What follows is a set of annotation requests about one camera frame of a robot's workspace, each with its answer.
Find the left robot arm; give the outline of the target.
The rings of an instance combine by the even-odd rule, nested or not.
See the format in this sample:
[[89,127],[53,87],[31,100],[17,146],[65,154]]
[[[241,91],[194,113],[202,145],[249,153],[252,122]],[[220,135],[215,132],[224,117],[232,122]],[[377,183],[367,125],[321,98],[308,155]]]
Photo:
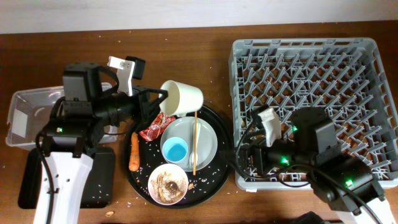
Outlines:
[[102,73],[119,80],[110,68],[97,63],[65,67],[64,96],[35,137],[42,176],[34,223],[76,223],[105,126],[118,126],[132,117],[148,121],[168,97],[167,91],[153,88],[140,88],[133,96],[120,92],[118,85],[103,90]]

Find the light blue cup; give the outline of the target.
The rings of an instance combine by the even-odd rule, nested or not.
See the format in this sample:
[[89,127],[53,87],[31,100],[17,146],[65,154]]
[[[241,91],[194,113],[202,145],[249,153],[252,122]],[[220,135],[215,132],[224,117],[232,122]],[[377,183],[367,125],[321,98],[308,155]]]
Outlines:
[[188,157],[187,143],[179,137],[168,138],[162,146],[162,154],[168,163],[181,164]]

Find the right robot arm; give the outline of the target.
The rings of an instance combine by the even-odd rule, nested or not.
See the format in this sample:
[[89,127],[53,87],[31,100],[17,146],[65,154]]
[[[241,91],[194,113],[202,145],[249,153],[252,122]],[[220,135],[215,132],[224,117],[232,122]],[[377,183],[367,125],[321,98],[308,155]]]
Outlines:
[[395,223],[391,206],[371,168],[343,154],[333,120],[322,108],[300,108],[292,113],[294,139],[282,139],[281,124],[268,106],[251,113],[234,149],[232,167],[241,177],[267,180],[266,168],[279,179],[286,172],[301,172],[313,193],[343,223]]

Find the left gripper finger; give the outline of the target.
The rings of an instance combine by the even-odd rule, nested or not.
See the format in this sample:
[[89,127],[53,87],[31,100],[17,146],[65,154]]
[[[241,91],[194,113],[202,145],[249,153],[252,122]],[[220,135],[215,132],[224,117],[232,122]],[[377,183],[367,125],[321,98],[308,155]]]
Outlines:
[[161,100],[161,99],[147,101],[146,123],[151,124],[151,122],[153,122],[153,120],[157,117],[157,115],[160,113],[160,104],[163,101],[164,100]]
[[160,100],[165,100],[168,97],[168,95],[169,95],[167,90],[162,90],[162,89],[148,88],[147,91],[149,93],[158,94],[158,99],[160,99]]

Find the white paper cup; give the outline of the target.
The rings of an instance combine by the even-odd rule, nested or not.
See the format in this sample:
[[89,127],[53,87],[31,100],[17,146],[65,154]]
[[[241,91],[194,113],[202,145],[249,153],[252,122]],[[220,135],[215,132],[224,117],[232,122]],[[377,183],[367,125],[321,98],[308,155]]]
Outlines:
[[202,91],[191,85],[167,80],[162,84],[168,96],[161,102],[160,111],[167,116],[184,117],[188,113],[198,111],[204,103]]

